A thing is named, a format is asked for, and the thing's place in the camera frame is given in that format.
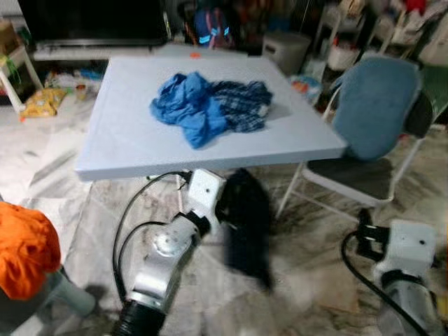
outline folding chair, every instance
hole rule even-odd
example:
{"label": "folding chair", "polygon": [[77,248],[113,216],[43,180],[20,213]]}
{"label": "folding chair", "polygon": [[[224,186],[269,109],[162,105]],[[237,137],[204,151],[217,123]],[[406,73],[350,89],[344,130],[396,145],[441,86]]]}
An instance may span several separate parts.
{"label": "folding chair", "polygon": [[[338,97],[340,90],[341,88],[332,96],[323,114],[322,118],[324,120],[328,119],[333,108],[333,103],[335,103],[335,99]],[[293,179],[280,203],[276,217],[280,217],[287,201],[293,195],[344,216],[350,221],[358,222],[356,217],[329,204],[320,202],[304,193],[303,187],[306,181],[311,181],[345,197],[356,200],[364,206],[372,207],[374,208],[374,216],[377,216],[379,210],[385,204],[392,201],[397,182],[399,182],[409,167],[434,119],[431,102],[424,93],[420,93],[410,112],[407,115],[406,111],[404,113],[406,117],[402,128],[405,133],[415,137],[416,141],[398,167],[393,167],[391,161],[386,157],[381,157],[378,160],[365,161],[359,160],[354,156],[345,156],[340,159],[301,163],[295,170]],[[350,148],[353,144],[350,141],[348,142]]]}

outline table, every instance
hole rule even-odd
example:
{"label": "table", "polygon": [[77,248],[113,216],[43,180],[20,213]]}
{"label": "table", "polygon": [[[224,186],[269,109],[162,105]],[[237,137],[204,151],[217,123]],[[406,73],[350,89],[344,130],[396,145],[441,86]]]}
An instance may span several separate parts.
{"label": "table", "polygon": [[[191,71],[210,81],[264,81],[274,93],[265,128],[226,132],[192,149],[180,127],[162,124],[149,111],[166,80]],[[117,57],[109,62],[76,171],[83,180],[97,180],[232,169],[338,158],[345,146],[268,59]]]}

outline tv stand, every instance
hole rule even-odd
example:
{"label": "tv stand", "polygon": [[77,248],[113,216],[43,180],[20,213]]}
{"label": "tv stand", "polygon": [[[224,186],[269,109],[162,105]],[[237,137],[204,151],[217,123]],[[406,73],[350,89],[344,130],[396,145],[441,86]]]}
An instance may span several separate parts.
{"label": "tv stand", "polygon": [[34,61],[108,60],[112,56],[149,56],[151,47],[39,46],[30,54]]}

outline crumpled clothing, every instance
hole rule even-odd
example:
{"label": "crumpled clothing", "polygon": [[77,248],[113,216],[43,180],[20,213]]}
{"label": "crumpled clothing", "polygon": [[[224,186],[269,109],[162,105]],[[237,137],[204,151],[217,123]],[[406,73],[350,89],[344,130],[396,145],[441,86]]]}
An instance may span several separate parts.
{"label": "crumpled clothing", "polygon": [[247,133],[265,126],[263,118],[271,104],[272,93],[263,82],[252,81],[248,85],[222,81],[211,84],[211,92],[218,100],[229,128]]}
{"label": "crumpled clothing", "polygon": [[60,268],[56,230],[43,213],[0,202],[0,288],[13,300],[37,294]]}
{"label": "crumpled clothing", "polygon": [[150,104],[162,123],[179,125],[193,148],[199,148],[227,129],[253,132],[265,126],[272,94],[264,83],[209,83],[197,72],[178,73]]}

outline floor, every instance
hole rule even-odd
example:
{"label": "floor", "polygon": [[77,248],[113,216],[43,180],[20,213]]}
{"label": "floor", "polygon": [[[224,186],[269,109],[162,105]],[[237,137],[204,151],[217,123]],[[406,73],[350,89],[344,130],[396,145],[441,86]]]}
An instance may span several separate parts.
{"label": "floor", "polygon": [[[70,279],[96,295],[99,309],[84,320],[67,309],[52,308],[52,319],[36,316],[14,335],[107,335],[120,311],[113,284],[111,249],[118,220],[145,178],[83,183],[74,162],[83,144],[94,99],[68,96],[55,118],[19,122],[10,108],[0,108],[0,194],[7,202],[41,210],[59,234],[62,262]],[[397,162],[411,139],[391,155]],[[407,218],[433,225],[440,250],[447,239],[448,134],[431,131],[396,190],[394,201],[377,224]],[[278,201],[295,166],[256,167],[251,172]],[[319,199],[356,215],[359,206],[314,185]],[[172,181],[161,183],[136,202],[125,232],[137,223],[169,221],[176,213]],[[343,266],[340,243],[355,228],[344,218],[293,199],[272,228],[272,293],[256,281],[231,272],[200,248],[183,273],[181,288],[162,335],[380,335],[375,326],[379,300]],[[137,236],[125,256],[126,283],[132,282],[154,233]],[[372,262],[354,256],[370,274]],[[445,271],[431,273],[431,288],[446,291]]]}

